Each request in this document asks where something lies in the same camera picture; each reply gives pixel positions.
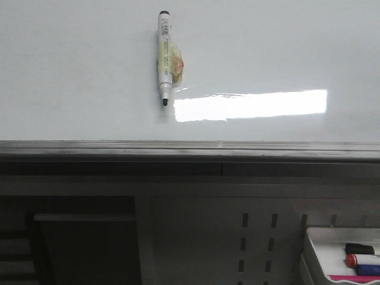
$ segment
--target gray metal surface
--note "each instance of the gray metal surface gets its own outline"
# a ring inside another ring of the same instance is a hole
[[[306,226],[379,226],[379,179],[349,176],[1,176],[0,195],[135,197],[143,285],[289,285]]]

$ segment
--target whiteboard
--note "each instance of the whiteboard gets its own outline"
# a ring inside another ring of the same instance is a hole
[[[167,107],[157,16],[185,61]],[[380,143],[380,1],[0,2],[0,140]]]

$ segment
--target metal ledge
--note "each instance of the metal ledge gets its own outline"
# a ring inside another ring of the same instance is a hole
[[[119,157],[379,160],[380,144],[232,141],[0,141],[0,159]]]

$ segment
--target white plastic tray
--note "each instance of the white plastic tray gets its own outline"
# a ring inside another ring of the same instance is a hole
[[[344,247],[347,242],[372,245],[375,252],[380,252],[380,229],[310,227],[306,234],[305,251],[300,264],[304,279],[311,276],[314,285],[380,284],[380,280],[356,283],[333,281],[329,278],[329,275],[355,275],[355,271],[344,263]]]

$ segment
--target black marker cap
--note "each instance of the black marker cap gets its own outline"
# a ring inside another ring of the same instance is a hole
[[[361,245],[359,243],[347,243],[346,254],[375,254],[375,250],[370,245]]]

